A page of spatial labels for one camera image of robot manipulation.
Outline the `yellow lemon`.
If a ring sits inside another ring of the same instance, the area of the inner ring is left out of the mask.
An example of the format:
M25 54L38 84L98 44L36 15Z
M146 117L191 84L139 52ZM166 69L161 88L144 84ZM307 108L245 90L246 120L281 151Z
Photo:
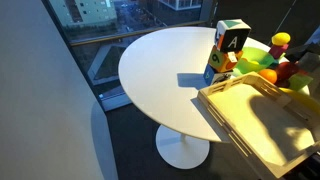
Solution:
M271 38L272 44L277 46L283 46L289 43L290 40L291 36L286 32L279 32Z

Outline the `yellow fruit in bowl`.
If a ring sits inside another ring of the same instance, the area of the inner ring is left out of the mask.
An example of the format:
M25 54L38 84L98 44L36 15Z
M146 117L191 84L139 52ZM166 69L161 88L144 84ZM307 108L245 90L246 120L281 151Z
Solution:
M254 64L254 65L260 65L258 61L249 61L249 63Z

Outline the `green plastic bowl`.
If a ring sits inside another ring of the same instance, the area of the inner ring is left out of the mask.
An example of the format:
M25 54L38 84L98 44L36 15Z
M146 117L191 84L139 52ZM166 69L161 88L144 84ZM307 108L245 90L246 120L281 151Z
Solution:
M252 71L259 72L269 67L274 61L274 58L268 52L259 48L244 47L242 51L243 55L236 65L236 69L242 74ZM251 64L249 61L258 61L260 65Z

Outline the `pink toy block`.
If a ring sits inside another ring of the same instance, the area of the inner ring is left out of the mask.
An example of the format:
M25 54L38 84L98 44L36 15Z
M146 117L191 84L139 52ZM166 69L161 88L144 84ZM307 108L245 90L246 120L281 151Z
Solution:
M287 48L289 47L288 44L284 44L284 45L272 45L270 50L269 50L269 54L274 58L274 59L279 59L280 56L287 50Z

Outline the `light green foam block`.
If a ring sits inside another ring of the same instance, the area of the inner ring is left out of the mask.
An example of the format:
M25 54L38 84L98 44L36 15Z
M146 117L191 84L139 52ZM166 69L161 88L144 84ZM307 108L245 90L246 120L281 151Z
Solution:
M304 75L304 74L294 74L289 78L291 90L299 91L303 87L307 86L313 80L312 77Z

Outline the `round white table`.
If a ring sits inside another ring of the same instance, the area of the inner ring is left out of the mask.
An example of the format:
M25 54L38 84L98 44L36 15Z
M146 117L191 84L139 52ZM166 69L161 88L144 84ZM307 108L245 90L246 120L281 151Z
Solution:
M197 98L215 30L179 27L155 31L127 47L119 63L121 85L139 110L160 124L156 147L169 165L192 169L211 142L230 139Z

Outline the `blue and white cube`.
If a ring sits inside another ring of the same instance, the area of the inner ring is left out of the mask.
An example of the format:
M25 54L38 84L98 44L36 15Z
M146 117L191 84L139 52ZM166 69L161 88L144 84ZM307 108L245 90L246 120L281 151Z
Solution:
M208 86L210 86L210 85L228 80L231 77L231 75L232 75L232 71L217 72L212 66L207 64L203 74L203 78L205 80L205 83Z

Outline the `orange number cube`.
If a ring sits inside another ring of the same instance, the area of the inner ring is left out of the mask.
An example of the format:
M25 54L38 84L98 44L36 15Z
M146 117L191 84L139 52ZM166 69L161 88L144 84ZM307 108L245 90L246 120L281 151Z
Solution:
M223 53L217 50L216 46L213 46L209 55L208 63L217 72L227 72L232 70L243 55L243 51L234 52L235 61L232 61L227 53Z

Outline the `black letter A cube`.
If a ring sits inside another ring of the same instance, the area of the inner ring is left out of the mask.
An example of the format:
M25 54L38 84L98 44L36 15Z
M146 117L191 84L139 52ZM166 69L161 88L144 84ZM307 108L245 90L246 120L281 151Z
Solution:
M242 19L220 20L216 25L215 45L220 52L240 51L251 31Z

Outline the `orange fruit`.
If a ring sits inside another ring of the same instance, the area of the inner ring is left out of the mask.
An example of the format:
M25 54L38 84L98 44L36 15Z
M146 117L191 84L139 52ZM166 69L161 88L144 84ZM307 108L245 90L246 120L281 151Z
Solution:
M260 76L274 84L277 81L277 73L272 69L263 69L258 72Z

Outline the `dark purple plum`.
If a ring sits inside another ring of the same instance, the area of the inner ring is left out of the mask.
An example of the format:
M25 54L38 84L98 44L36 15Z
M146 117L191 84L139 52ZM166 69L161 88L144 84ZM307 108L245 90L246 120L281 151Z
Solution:
M281 88L288 88L290 86L290 82L289 80L280 80L277 81L275 85Z

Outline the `red tomato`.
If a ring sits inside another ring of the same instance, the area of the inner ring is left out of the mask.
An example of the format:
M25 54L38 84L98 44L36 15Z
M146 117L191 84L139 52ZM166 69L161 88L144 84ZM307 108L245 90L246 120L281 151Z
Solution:
M297 73L299 71L299 68L295 63L282 62L276 67L275 71L277 73L277 78L279 80L284 80Z

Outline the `wooden tray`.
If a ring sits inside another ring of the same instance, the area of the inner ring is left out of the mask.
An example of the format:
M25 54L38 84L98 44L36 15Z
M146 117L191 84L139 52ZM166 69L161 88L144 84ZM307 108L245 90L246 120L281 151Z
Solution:
M197 98L262 180L280 179L320 151L319 114L255 72Z

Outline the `yellow banana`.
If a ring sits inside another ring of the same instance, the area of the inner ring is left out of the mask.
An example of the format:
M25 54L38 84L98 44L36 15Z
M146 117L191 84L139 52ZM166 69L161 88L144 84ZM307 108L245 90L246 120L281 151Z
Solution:
M287 88L282 88L282 91L320 115L320 104L310 96Z

